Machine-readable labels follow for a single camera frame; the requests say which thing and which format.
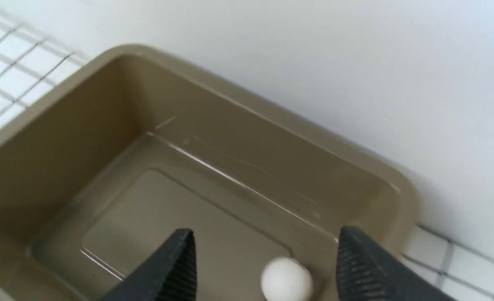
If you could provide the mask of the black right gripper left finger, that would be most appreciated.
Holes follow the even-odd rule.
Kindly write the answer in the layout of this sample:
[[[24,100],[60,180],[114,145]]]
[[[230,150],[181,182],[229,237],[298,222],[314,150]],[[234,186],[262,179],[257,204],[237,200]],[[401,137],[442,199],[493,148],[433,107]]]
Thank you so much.
[[[127,278],[102,296],[102,301],[195,301],[197,261],[195,236],[176,229]]]

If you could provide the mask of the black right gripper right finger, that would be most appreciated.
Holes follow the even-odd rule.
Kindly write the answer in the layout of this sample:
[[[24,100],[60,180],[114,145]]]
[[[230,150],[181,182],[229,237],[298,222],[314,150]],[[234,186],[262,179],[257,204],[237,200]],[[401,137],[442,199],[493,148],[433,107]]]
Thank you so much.
[[[453,301],[354,225],[339,233],[336,286],[341,301]]]

